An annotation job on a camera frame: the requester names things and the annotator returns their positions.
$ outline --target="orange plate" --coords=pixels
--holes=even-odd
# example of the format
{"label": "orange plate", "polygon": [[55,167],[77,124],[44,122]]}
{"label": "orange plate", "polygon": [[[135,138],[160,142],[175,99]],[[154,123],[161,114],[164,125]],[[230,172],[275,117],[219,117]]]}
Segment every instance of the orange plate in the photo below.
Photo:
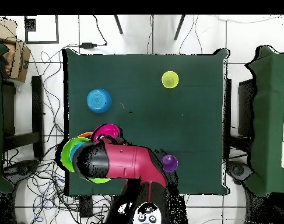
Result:
{"label": "orange plate", "polygon": [[92,136],[92,134],[93,134],[92,132],[85,132],[83,134],[78,135],[78,138],[86,138]]}

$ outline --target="power adapter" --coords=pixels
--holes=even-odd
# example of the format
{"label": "power adapter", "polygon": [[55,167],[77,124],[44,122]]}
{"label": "power adapter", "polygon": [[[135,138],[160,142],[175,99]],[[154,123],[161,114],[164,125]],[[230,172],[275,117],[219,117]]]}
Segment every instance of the power adapter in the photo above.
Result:
{"label": "power adapter", "polygon": [[97,46],[103,46],[103,45],[97,45],[91,42],[87,42],[87,43],[82,43],[79,47],[83,49],[93,49],[94,47],[97,47]]}

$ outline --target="cardboard box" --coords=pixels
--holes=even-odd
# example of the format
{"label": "cardboard box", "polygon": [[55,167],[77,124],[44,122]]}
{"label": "cardboard box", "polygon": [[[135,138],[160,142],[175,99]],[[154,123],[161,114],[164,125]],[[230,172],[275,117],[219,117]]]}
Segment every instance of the cardboard box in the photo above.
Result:
{"label": "cardboard box", "polygon": [[16,41],[17,24],[13,20],[0,18],[0,39]]}
{"label": "cardboard box", "polygon": [[16,38],[16,26],[14,21],[0,18],[0,43],[9,48],[9,51],[4,54],[4,57],[7,58],[9,53],[12,53],[12,45],[15,48],[13,62],[12,59],[7,59],[8,62],[12,62],[7,81],[19,86],[26,81],[31,51],[25,46],[23,41],[19,41]]}

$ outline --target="yellow cup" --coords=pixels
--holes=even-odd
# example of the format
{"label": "yellow cup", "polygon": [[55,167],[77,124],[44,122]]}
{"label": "yellow cup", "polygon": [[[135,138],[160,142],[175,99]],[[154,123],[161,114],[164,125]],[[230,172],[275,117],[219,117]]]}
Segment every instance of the yellow cup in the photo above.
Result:
{"label": "yellow cup", "polygon": [[179,77],[174,71],[167,71],[162,77],[163,86],[172,89],[178,85]]}

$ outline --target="green plate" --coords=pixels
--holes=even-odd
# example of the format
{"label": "green plate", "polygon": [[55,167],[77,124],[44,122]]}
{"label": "green plate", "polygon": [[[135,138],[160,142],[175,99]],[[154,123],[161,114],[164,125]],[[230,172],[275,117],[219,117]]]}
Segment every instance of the green plate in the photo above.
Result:
{"label": "green plate", "polygon": [[[82,138],[82,137],[72,138],[64,145],[62,153],[61,153],[61,162],[63,166],[66,167],[71,173],[74,173],[72,162],[69,158],[71,149],[79,142],[87,142],[89,140],[90,140],[89,138]],[[91,180],[92,182],[96,184],[101,184],[101,183],[108,182],[110,179],[109,178],[104,178],[104,179],[103,178],[89,178],[89,180]]]}

